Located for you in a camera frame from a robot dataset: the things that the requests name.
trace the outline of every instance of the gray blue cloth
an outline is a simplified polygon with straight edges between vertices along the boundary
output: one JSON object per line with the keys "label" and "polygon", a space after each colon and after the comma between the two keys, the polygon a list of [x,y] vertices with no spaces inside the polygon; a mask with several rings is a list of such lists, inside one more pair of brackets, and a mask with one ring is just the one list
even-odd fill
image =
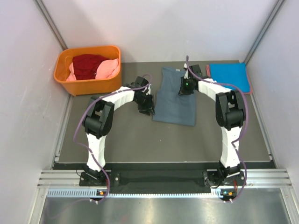
{"label": "gray blue cloth", "polygon": [[195,94],[179,96],[181,77],[185,71],[162,68],[162,84],[157,91],[154,121],[195,126]]}

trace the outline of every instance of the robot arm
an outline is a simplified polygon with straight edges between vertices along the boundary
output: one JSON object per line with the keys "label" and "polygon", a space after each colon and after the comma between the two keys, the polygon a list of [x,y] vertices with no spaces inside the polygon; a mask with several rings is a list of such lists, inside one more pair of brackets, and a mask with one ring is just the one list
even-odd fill
{"label": "robot arm", "polygon": [[[146,79],[137,77],[134,83],[122,86],[117,90],[118,94],[106,97],[97,102],[86,115],[83,126],[88,138],[88,146],[102,167],[106,164],[104,157],[105,139],[112,127],[114,111],[126,103],[135,101],[138,104],[140,113],[147,115],[155,113],[150,86],[141,90],[134,90],[135,88],[146,86],[148,83]],[[91,97],[88,105],[97,98],[97,96]],[[88,153],[87,166],[89,170],[91,169],[91,172],[88,173],[93,176],[98,175],[100,172],[100,168],[93,160],[90,152]]]}
{"label": "robot arm", "polygon": [[236,149],[231,144],[240,136],[245,120],[244,101],[239,91],[231,90],[221,85],[214,84],[214,81],[203,76],[199,65],[191,66],[191,70],[197,74],[202,81],[198,81],[188,72],[184,65],[186,74],[181,78],[179,95],[190,95],[198,90],[213,99],[216,104],[216,120],[222,130],[222,156],[218,175],[221,179],[238,175],[241,170],[240,160],[236,153],[239,150],[239,142],[235,142]]}

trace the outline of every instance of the orange laundry basket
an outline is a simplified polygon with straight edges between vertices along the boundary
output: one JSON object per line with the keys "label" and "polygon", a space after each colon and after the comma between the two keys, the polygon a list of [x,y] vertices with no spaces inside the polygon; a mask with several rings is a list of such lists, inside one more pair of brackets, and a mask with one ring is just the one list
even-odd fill
{"label": "orange laundry basket", "polygon": [[[70,75],[69,66],[73,57],[83,54],[102,55],[109,59],[118,58],[120,66],[117,75],[103,80],[92,79],[67,82],[66,79]],[[67,49],[58,57],[54,78],[73,96],[113,92],[121,87],[121,51],[113,45]]]}

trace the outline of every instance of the blue board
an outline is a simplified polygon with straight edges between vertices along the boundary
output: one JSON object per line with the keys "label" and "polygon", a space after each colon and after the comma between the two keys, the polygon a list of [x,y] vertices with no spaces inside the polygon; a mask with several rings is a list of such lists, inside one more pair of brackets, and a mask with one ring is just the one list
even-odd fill
{"label": "blue board", "polygon": [[210,64],[211,78],[218,83],[228,83],[239,87],[244,93],[250,92],[245,63]]}

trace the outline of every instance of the white backdrop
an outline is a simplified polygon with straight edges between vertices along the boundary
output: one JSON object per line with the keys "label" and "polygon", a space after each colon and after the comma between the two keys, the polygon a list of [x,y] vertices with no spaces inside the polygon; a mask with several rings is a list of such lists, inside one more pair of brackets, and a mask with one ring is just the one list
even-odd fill
{"label": "white backdrop", "polygon": [[69,48],[115,44],[125,62],[244,60],[275,0],[44,0]]}
{"label": "white backdrop", "polygon": [[247,66],[280,167],[299,197],[299,1],[288,0]]}
{"label": "white backdrop", "polygon": [[0,223],[24,224],[68,95],[53,78],[61,49],[34,2],[0,8]]}

